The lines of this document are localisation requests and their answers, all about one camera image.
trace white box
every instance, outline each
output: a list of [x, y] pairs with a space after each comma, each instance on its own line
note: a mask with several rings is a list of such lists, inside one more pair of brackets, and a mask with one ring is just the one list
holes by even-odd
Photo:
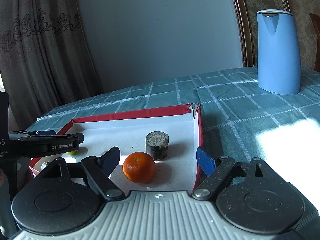
[[[146, 136], [152, 131], [169, 135], [168, 155], [156, 161], [156, 175], [148, 183], [137, 184], [126, 178], [122, 164], [133, 152], [145, 152]], [[45, 161], [62, 156], [67, 163], [80, 162], [88, 156], [100, 157], [113, 146], [120, 149], [119, 165], [109, 177], [125, 194], [130, 190], [192, 192], [197, 186], [200, 167], [196, 150], [203, 144], [200, 106], [192, 104], [138, 111], [104, 114], [71, 120], [57, 134], [82, 132], [84, 141], [77, 155], [55, 155], [33, 160], [30, 165], [40, 171]]]

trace tablecloth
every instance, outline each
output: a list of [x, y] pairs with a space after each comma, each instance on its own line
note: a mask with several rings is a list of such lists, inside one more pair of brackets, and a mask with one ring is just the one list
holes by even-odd
[[247, 162], [263, 158], [318, 209], [320, 73], [301, 70], [300, 92], [282, 96], [257, 84], [246, 67], [154, 81], [52, 109], [28, 130], [61, 129], [76, 117], [201, 103], [204, 145]]

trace blue gripper pad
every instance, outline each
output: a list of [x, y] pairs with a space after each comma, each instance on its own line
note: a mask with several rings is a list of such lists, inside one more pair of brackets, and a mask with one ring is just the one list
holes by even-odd
[[203, 149], [198, 148], [196, 152], [197, 163], [207, 176], [216, 169], [216, 163]]

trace screw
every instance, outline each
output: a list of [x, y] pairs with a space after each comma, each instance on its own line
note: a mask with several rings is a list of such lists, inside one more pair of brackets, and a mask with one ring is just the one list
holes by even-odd
[[205, 188], [200, 188], [196, 189], [191, 195], [197, 200], [207, 200], [209, 199], [210, 191]]
[[117, 198], [120, 197], [122, 195], [122, 191], [119, 189], [109, 189], [106, 192], [106, 195], [110, 198]]

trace orange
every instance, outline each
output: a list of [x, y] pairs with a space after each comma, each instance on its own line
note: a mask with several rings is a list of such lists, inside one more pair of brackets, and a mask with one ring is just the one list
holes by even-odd
[[135, 152], [124, 160], [122, 170], [132, 182], [146, 183], [155, 176], [156, 164], [149, 154]]

